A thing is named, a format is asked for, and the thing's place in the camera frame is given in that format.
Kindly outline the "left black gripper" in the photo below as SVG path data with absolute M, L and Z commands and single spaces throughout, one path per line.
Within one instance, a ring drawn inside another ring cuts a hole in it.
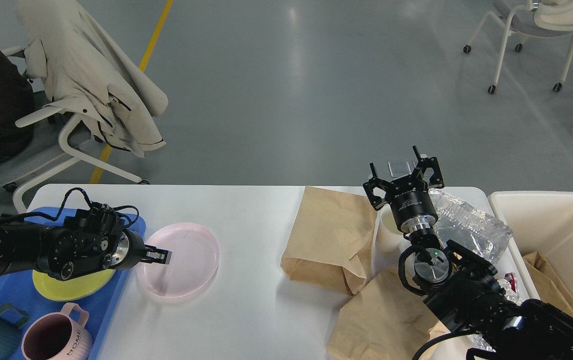
M 117 248 L 113 253 L 113 268 L 123 271 L 135 267 L 144 259 L 145 264 L 170 264 L 172 251 L 144 243 L 134 231 L 125 229 L 120 233 Z

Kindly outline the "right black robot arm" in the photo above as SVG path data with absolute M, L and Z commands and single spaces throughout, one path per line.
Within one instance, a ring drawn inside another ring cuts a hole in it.
M 396 228 L 409 241 L 397 261 L 401 285 L 423 297 L 426 307 L 448 328 L 421 346 L 415 360 L 442 341 L 480 335 L 492 351 L 469 348 L 467 360 L 573 360 L 573 318 L 555 306 L 530 298 L 520 305 L 506 298 L 497 269 L 462 244 L 442 243 L 435 231 L 439 216 L 429 190 L 442 189 L 436 157 L 412 148 L 411 173 L 385 180 L 373 162 L 363 184 L 374 210 L 389 206 Z

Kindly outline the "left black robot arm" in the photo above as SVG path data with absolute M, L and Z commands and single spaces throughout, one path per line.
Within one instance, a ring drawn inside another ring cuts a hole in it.
M 56 221 L 64 212 L 25 212 L 0 218 L 0 277 L 37 271 L 58 281 L 74 280 L 106 270 L 127 270 L 136 265 L 163 264 L 172 260 L 170 250 L 145 244 L 131 230 L 135 219 L 123 207 L 92 202 L 80 187 L 87 209 L 77 209 L 60 226 L 29 222 L 28 218 Z

